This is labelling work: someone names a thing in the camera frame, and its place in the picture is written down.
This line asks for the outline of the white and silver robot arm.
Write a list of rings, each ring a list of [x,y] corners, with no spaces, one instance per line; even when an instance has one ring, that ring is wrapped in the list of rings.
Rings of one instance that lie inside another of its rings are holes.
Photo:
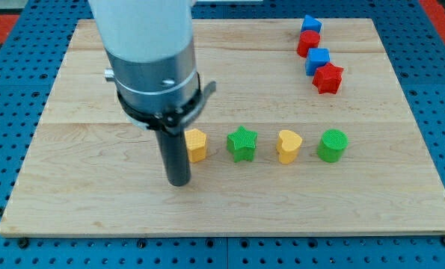
[[[192,0],[89,0],[119,100],[154,114],[189,102],[199,89]]]

